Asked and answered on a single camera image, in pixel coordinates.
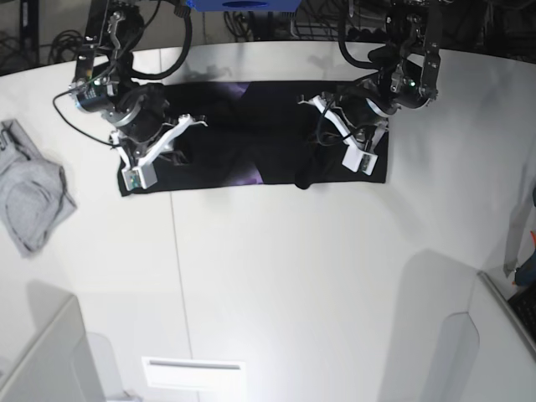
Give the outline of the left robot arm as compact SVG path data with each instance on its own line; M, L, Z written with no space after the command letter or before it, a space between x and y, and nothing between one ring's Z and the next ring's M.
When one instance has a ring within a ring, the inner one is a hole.
M328 112L343 120L340 142L387 121L400 108L418 110L436 99L441 66L443 18L439 1L391 1L385 15L384 45L369 51L367 60L353 57L347 46L347 20L352 3L339 9L337 43L350 65L368 75L338 90L327 102Z

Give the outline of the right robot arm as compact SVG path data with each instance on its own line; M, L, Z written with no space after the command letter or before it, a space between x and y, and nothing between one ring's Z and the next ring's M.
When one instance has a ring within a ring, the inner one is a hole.
M57 106L70 96L84 113L101 113L123 136L125 142L148 146L173 124L161 80L184 64L193 42L191 8L184 1L171 1L173 13L184 24L181 52L160 73L141 72L133 66L133 50L154 21L161 7L145 20L136 1L92 1L85 38L76 53L75 75L69 89L52 100L63 122L94 142L111 146L112 140L94 137L71 123Z

